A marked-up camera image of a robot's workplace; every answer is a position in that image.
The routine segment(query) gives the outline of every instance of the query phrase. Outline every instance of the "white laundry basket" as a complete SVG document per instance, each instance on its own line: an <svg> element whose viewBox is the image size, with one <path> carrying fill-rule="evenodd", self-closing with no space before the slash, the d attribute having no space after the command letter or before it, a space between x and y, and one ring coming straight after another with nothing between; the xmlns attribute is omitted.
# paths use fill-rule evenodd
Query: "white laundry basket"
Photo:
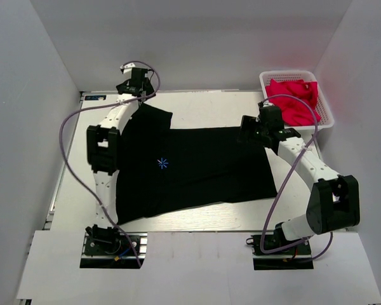
<svg viewBox="0 0 381 305"><path fill-rule="evenodd" d="M296 81L298 79L303 79L304 81L316 81L315 75L309 71L301 71L301 70L287 70L287 71L266 71L260 74L260 82L262 87L262 92L264 94L264 98L267 98L267 92L265 90L265 86L270 84L270 81L274 79L278 82L280 81ZM316 111L322 117L321 121L318 124L318 128L330 128L335 123L333 119L333 115L331 114L329 105L324 98L322 90L320 86L317 85L317 90L319 95L317 97L317 105ZM314 125L311 126L294 126L296 130L314 130Z"/></svg>

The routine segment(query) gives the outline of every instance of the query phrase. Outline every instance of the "red towel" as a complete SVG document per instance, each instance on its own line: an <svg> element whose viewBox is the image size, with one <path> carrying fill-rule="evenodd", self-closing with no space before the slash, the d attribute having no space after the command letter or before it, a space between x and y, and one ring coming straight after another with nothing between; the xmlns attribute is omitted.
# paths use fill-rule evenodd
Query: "red towel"
<svg viewBox="0 0 381 305"><path fill-rule="evenodd" d="M283 81L277 83L271 80L270 85L265 87L268 97L275 94L289 94L298 97L306 102L315 112L316 119L321 120L320 115L315 111L318 102L318 82L304 81ZM290 126L313 125L313 116L311 112L299 101L290 97L275 97L269 100L270 103L277 105L282 110L284 122Z"/></svg>

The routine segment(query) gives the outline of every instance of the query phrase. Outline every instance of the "black label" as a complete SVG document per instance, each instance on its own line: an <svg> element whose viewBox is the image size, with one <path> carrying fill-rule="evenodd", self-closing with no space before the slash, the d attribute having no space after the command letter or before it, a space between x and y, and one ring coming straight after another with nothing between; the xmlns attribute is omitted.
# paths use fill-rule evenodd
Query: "black label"
<svg viewBox="0 0 381 305"><path fill-rule="evenodd" d="M84 97L84 100L105 100L105 95L87 95Z"/></svg>

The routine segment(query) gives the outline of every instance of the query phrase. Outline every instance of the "black cloth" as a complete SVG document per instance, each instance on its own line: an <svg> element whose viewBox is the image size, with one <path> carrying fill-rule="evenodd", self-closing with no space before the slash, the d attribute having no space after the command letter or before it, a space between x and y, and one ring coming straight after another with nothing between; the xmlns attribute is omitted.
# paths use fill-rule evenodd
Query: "black cloth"
<svg viewBox="0 0 381 305"><path fill-rule="evenodd" d="M275 197L264 147L238 143L239 127L171 130L171 117L144 104L123 130L119 224L209 203ZM159 166L162 159L166 168Z"/></svg>

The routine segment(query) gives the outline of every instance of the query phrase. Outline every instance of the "white panel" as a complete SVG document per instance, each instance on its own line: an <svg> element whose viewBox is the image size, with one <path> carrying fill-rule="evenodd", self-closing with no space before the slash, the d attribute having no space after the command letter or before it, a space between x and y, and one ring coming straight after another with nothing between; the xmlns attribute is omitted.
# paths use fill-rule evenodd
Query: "white panel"
<svg viewBox="0 0 381 305"><path fill-rule="evenodd" d="M163 90L257 88L262 71L313 71L351 0L32 0L82 91L155 65Z"/></svg>
<svg viewBox="0 0 381 305"><path fill-rule="evenodd" d="M254 271L249 233L150 233L140 270L79 269L83 233L36 232L18 298L49 304L374 304L357 233L336 233L313 270ZM328 234L311 240L314 253Z"/></svg>
<svg viewBox="0 0 381 305"><path fill-rule="evenodd" d="M83 107L113 103L116 97L117 95L108 95L104 101L87 100L83 102ZM180 129L240 126L243 115L258 114L257 104L261 100L262 94L258 92L209 91L160 93L147 103L173 112L171 127ZM98 124L108 112L108 109L83 112L70 150L71 167L93 189L95 181L86 157L86 129L89 125ZM275 185L279 187L291 166L270 149L267 149L267 155ZM122 228L131 232L261 230L273 201L270 198L188 208L134 220L122 225ZM270 228L305 213L308 201L309 189L298 174L294 173L275 209ZM109 226L107 220L95 217L95 205L93 196L66 171L56 200L51 230L73 231L94 223Z"/></svg>
<svg viewBox="0 0 381 305"><path fill-rule="evenodd" d="M361 241L381 291L381 0L354 0L316 69L335 127L326 162L359 181Z"/></svg>
<svg viewBox="0 0 381 305"><path fill-rule="evenodd" d="M0 0L0 304L12 303L32 234L44 226L61 167L58 128L78 102L30 2Z"/></svg>

